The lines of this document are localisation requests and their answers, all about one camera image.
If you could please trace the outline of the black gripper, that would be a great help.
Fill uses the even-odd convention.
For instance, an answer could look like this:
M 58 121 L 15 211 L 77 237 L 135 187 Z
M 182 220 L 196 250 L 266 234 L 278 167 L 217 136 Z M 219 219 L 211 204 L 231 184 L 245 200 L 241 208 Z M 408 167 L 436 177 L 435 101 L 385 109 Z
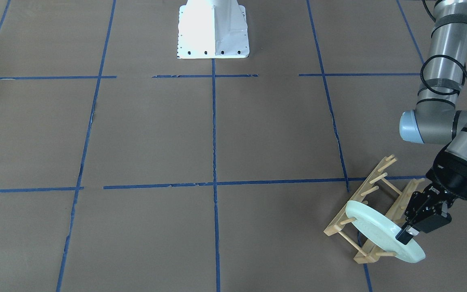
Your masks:
M 406 219 L 395 239 L 407 245 L 420 232 L 430 233 L 449 224 L 448 209 L 457 199 L 467 201 L 467 151 L 441 149 L 426 177 L 431 181 L 422 192 L 415 191 L 404 212 Z

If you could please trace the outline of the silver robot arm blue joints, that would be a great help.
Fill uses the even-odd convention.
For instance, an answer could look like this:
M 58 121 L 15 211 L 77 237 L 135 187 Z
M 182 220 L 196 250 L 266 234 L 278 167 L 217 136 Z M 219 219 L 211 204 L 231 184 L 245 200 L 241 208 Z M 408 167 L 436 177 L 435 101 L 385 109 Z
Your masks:
M 400 118 L 400 136 L 415 144 L 467 151 L 467 0 L 438 0 L 429 56 L 420 70 L 418 101 Z

